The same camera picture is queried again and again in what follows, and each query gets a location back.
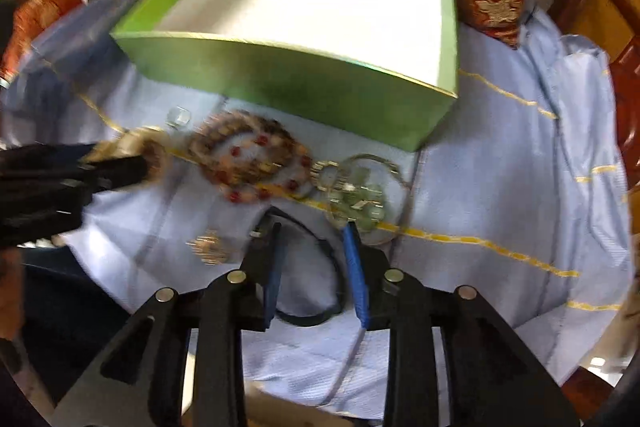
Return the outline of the jade green pendant charm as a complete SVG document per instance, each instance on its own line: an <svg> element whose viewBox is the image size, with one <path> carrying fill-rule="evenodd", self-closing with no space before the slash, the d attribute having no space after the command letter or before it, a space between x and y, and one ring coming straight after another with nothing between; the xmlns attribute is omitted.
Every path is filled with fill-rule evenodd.
<svg viewBox="0 0 640 427"><path fill-rule="evenodd" d="M386 195L381 185L335 181L328 192L329 218L337 228L354 222L360 233L369 233L386 216Z"/></svg>

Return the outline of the green cardboard box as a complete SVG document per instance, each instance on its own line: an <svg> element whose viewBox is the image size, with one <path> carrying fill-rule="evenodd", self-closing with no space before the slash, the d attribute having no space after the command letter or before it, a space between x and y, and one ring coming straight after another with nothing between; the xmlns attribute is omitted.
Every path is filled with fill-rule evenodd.
<svg viewBox="0 0 640 427"><path fill-rule="evenodd" d="M112 35L150 79L408 152L458 96L454 0L140 0Z"/></svg>

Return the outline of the light blue striped cloth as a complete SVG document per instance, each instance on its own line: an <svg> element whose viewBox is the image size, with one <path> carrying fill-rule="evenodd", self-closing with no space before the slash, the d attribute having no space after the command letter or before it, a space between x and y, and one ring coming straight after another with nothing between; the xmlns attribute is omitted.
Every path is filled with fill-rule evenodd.
<svg viewBox="0 0 640 427"><path fill-rule="evenodd" d="M573 426L632 281L608 57L531 8L96 0L1 97L1 240L55 424L243 426L250 388L381 426Z"/></svg>

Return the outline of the gold ornament brooch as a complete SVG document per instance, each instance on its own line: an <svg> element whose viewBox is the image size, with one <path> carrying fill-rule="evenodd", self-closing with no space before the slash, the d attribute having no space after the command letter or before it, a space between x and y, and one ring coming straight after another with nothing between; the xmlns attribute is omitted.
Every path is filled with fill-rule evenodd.
<svg viewBox="0 0 640 427"><path fill-rule="evenodd" d="M222 265L229 260L226 244L217 232L208 230L186 243L192 253L206 265Z"/></svg>

